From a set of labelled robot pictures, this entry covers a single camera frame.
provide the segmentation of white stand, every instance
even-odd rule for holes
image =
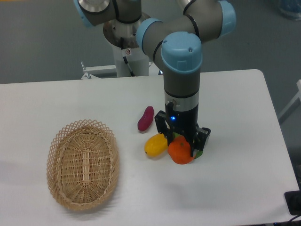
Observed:
[[[297,109],[301,103],[301,80],[297,82],[297,86],[299,91],[278,115],[280,125]]]
[[[81,79],[99,79],[102,77],[108,77],[108,74],[116,73],[116,66],[115,65],[107,65],[107,66],[97,66],[97,67],[84,67],[83,66],[83,73],[84,75]],[[149,75],[158,75],[159,68],[153,63],[150,62],[149,67]]]

